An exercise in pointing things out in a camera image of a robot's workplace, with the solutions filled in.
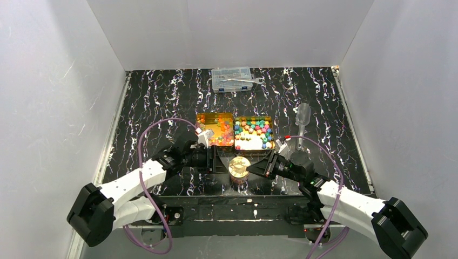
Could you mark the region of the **tin of multicolour star candies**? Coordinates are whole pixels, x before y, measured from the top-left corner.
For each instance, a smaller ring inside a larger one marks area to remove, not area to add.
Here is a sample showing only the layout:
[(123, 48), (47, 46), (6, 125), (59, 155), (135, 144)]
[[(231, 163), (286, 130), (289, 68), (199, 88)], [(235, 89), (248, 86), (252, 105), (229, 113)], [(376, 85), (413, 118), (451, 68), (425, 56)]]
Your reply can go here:
[(268, 153), (275, 148), (274, 137), (274, 123), (269, 116), (234, 118), (234, 148), (238, 153)]

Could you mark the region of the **silver wrench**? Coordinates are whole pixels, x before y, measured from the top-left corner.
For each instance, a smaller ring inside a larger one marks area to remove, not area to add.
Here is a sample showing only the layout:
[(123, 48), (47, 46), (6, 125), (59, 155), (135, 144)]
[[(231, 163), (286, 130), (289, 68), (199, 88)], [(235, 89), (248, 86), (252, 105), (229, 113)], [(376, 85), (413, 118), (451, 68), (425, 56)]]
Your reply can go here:
[(264, 82), (263, 78), (234, 78), (234, 77), (228, 77), (228, 76), (220, 76), (219, 77), (220, 81), (241, 81), (241, 82), (248, 82), (248, 83), (254, 83), (254, 84), (262, 84)]

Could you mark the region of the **clear glass jar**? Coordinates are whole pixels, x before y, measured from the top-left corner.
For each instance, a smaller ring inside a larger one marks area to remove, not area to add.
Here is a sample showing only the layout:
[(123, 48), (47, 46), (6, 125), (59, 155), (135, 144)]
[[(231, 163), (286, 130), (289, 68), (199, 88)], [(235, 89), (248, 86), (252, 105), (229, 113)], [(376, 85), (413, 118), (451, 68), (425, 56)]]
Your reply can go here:
[(235, 185), (243, 185), (243, 184), (246, 184), (248, 182), (248, 175), (245, 175), (245, 176), (242, 176), (242, 177), (236, 177), (236, 176), (231, 175), (230, 179), (231, 179), (232, 183), (235, 184)]

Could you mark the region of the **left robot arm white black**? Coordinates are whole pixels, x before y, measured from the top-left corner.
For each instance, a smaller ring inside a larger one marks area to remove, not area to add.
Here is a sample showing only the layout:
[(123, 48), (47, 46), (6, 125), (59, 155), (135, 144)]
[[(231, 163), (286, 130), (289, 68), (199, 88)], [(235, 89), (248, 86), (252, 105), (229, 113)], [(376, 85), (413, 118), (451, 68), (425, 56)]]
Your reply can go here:
[(85, 185), (66, 221), (89, 247), (97, 246), (121, 226), (152, 219), (159, 205), (153, 205), (144, 192), (178, 175), (183, 168), (228, 173), (216, 146), (206, 147), (195, 140), (178, 141), (166, 145), (140, 168), (119, 179), (100, 186)]

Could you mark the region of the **clear plastic parts box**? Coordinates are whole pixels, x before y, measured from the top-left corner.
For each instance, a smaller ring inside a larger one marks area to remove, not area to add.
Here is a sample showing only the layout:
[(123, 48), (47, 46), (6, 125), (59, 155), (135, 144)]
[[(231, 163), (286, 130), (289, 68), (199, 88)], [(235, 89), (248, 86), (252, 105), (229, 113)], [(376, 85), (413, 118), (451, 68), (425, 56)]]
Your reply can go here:
[(215, 93), (250, 91), (253, 83), (235, 79), (252, 79), (249, 67), (233, 67), (223, 69), (212, 69), (211, 71), (212, 90)]

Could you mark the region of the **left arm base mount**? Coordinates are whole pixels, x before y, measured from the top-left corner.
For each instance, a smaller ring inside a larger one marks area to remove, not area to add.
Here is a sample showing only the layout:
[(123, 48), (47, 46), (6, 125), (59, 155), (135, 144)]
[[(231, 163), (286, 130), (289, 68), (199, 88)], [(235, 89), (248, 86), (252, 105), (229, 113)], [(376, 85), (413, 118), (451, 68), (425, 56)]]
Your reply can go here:
[[(184, 208), (183, 207), (166, 207), (162, 208), (161, 213), (169, 226), (179, 226), (183, 223)], [(159, 226), (163, 225), (159, 215), (155, 213), (149, 220), (136, 221), (133, 226)]]

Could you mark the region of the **translucent plastic scoop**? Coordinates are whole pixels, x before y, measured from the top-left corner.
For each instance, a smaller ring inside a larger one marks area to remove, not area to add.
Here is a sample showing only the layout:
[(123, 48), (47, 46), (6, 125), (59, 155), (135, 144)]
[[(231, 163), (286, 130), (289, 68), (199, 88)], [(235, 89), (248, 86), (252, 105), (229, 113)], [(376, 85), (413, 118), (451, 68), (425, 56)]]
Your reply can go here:
[(308, 103), (301, 103), (297, 108), (295, 123), (298, 126), (298, 136), (304, 136), (305, 128), (311, 118), (311, 107)]

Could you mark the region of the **cream round jar lid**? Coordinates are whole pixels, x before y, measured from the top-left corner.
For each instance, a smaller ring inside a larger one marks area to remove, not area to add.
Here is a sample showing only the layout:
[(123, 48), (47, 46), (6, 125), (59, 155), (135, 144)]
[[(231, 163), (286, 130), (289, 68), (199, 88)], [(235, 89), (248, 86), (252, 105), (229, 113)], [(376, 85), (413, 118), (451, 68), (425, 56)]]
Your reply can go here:
[(250, 161), (243, 156), (236, 156), (228, 164), (228, 171), (235, 178), (244, 178), (248, 175), (247, 167), (251, 165)]

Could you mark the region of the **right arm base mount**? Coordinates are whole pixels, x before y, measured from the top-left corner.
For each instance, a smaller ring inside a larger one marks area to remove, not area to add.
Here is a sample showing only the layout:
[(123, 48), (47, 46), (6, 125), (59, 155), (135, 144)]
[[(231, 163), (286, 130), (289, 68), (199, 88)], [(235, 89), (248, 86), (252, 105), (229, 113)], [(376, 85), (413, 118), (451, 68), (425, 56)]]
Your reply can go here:
[(289, 206), (285, 220), (293, 226), (303, 226), (306, 238), (312, 243), (317, 240), (326, 222), (316, 209), (302, 205)]

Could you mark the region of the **tin of orange gummy candies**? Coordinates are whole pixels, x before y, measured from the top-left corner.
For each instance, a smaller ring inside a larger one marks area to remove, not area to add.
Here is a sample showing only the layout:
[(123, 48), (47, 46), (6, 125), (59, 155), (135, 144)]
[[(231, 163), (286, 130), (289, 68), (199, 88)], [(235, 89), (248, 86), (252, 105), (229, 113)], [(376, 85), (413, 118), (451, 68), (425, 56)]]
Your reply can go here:
[(214, 132), (210, 139), (211, 146), (226, 149), (234, 147), (234, 116), (231, 113), (198, 113), (196, 127)]

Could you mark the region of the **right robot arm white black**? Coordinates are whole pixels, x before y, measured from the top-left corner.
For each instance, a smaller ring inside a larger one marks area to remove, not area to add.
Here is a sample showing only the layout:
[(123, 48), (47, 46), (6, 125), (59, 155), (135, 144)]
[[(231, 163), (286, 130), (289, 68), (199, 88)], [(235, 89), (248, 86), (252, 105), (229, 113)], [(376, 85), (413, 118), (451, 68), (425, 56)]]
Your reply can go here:
[(288, 210), (290, 224), (331, 220), (370, 238), (390, 258), (412, 258), (429, 236), (402, 200), (376, 199), (340, 187), (317, 173), (305, 152), (294, 152), (286, 159), (271, 151), (247, 171), (270, 180), (281, 176), (298, 183), (308, 203)]

